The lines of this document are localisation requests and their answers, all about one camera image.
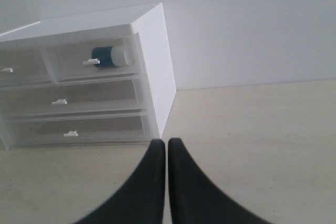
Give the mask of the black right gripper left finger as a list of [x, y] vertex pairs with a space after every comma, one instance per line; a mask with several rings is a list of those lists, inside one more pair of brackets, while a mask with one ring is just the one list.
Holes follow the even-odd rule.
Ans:
[[152, 140], [125, 183], [77, 223], [162, 223], [165, 198], [165, 144]]

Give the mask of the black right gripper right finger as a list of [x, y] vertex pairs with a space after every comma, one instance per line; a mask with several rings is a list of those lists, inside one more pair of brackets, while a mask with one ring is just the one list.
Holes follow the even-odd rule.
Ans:
[[173, 223], [268, 223], [222, 192], [193, 160], [180, 138], [168, 141]]

